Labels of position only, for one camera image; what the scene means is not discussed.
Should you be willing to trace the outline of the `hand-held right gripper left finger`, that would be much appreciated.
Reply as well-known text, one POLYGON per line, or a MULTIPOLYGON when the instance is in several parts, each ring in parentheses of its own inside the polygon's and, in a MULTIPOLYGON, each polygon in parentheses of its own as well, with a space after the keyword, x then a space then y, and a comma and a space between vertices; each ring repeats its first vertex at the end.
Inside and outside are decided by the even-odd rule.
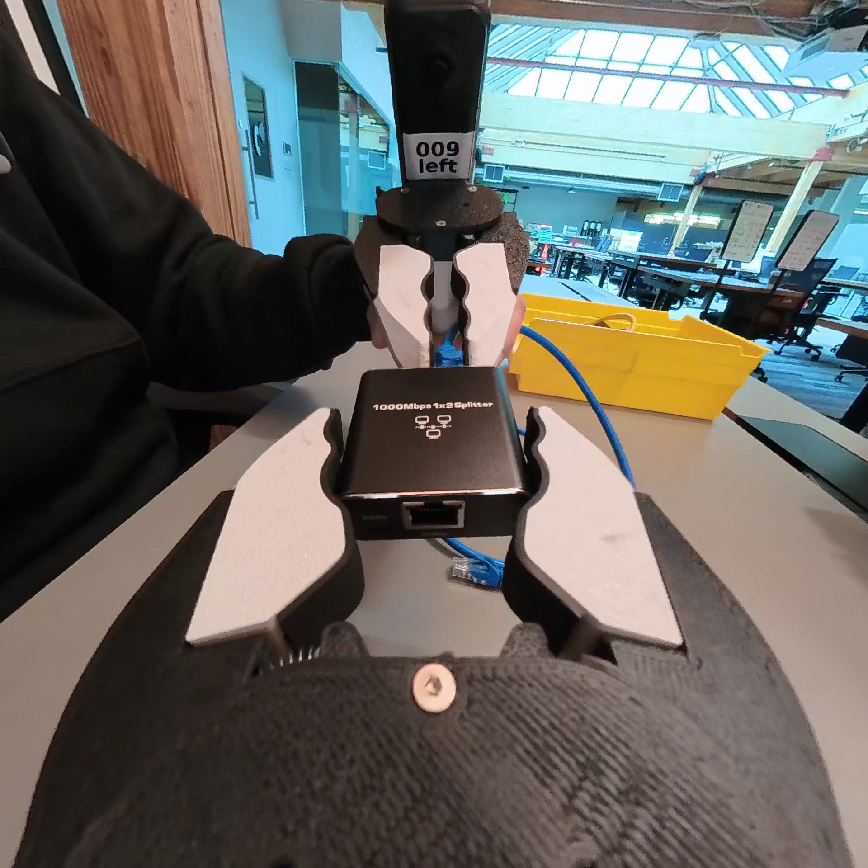
POLYGON ((278 653, 318 653, 326 629, 363 598, 352 521, 334 493, 340 412, 321 408, 242 475, 189 622, 186 643, 265 638, 278 653))

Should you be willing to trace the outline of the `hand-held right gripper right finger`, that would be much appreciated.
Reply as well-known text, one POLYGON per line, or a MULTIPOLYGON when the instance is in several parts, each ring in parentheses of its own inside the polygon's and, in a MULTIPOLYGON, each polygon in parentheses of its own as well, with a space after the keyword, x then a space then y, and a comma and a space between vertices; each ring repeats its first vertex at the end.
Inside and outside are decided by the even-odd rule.
POLYGON ((684 644, 635 487, 549 407, 528 412, 532 496, 516 519, 504 598, 556 657, 606 656, 613 642, 684 644))

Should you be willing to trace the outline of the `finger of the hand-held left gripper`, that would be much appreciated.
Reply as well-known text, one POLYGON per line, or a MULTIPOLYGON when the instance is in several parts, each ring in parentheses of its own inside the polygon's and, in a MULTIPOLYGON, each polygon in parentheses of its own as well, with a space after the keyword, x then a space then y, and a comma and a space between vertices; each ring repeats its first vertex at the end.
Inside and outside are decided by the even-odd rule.
POLYGON ((429 368, 431 333, 426 283, 430 255, 404 244, 379 251, 376 295, 371 304, 372 342, 388 349, 402 368, 429 368))
POLYGON ((471 245, 455 254, 453 266, 464 285, 465 361, 471 367, 497 367, 511 355, 520 327, 505 246, 471 245))

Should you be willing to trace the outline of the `black network splitter box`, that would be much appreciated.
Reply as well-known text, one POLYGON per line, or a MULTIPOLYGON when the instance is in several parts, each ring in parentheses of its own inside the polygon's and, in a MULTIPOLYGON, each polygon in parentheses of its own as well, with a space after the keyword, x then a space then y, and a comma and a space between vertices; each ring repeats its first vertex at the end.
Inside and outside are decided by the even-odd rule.
POLYGON ((503 373, 364 373, 335 491, 361 541, 511 536, 530 490, 503 373))

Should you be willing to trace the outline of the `yellow plastic bin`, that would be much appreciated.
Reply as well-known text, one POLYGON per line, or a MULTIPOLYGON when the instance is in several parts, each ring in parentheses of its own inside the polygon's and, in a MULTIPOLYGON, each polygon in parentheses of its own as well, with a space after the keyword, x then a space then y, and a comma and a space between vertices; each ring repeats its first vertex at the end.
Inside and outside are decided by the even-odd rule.
POLYGON ((550 340, 607 406, 713 420, 769 349, 688 316, 526 295, 524 324, 550 340))

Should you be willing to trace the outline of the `grey desk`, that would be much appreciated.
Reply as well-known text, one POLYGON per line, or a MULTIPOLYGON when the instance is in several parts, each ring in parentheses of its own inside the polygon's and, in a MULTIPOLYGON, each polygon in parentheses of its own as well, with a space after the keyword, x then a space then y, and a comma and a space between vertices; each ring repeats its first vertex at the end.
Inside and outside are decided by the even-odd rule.
POLYGON ((618 294, 608 292, 586 279, 560 279, 527 274, 519 287, 519 293, 548 298, 573 299, 609 306, 635 309, 637 306, 618 294))
MULTIPOLYGON (((71 692, 103 636, 169 551, 275 440, 320 406, 352 411, 360 375, 392 358, 359 344, 283 392, 154 400, 258 413, 49 584, 1 628, 1 861, 14 862, 32 791, 71 692)), ((754 621, 824 754, 853 863, 866 866, 866 522, 739 427, 608 408, 640 491, 653 497, 754 621)), ((515 618, 447 578, 428 542, 361 547, 353 622, 384 656, 499 651, 515 618)))

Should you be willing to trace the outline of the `black flat pad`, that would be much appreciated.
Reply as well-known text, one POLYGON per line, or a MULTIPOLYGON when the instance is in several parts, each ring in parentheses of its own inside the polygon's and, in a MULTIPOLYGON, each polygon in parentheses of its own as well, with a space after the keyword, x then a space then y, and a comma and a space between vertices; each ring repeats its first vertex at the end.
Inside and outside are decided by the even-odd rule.
POLYGON ((867 460, 809 426, 726 415, 738 427, 867 521, 867 460))

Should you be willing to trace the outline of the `white board on stand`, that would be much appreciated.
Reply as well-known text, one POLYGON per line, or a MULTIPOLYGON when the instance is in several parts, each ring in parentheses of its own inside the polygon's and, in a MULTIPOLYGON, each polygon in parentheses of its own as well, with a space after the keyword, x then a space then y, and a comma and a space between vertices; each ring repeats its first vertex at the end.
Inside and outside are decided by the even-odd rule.
POLYGON ((751 261, 762 243, 773 214, 773 204, 743 200, 732 220, 720 259, 725 263, 751 261))
POLYGON ((805 271, 839 222, 840 217, 836 213, 809 210, 798 223, 789 243, 778 255, 775 267, 782 272, 805 271))

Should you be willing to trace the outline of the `black office chair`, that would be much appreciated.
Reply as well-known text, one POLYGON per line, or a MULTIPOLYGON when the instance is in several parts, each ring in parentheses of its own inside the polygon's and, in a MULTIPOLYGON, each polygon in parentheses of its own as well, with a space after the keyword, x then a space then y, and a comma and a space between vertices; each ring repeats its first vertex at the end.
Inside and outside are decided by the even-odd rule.
POLYGON ((809 341, 811 331, 819 317, 825 312, 830 300, 837 295, 836 290, 823 290, 820 285, 837 264, 836 259, 814 259, 801 272, 786 272, 782 286, 797 292, 799 299, 794 309, 782 313, 778 335, 773 339, 780 343, 774 355, 782 355, 791 344, 801 346, 811 361, 818 361, 822 349, 809 341))

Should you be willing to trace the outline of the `grey ceiling-mounted unit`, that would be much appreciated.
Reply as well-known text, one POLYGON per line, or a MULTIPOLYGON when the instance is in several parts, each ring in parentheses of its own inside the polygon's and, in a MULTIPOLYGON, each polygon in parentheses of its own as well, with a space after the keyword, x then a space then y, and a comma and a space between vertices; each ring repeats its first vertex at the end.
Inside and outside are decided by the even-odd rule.
POLYGON ((867 26, 830 28, 803 42, 787 59, 786 78, 804 77, 829 82, 852 74, 867 63, 867 26))

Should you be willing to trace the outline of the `black framed wall sign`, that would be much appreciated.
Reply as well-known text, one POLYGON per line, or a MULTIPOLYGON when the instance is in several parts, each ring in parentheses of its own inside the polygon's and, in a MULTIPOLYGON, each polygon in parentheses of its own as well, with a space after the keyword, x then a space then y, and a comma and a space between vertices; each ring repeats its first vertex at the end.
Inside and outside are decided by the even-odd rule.
POLYGON ((252 178, 274 179, 266 91, 256 81, 242 77, 245 95, 246 146, 252 178))

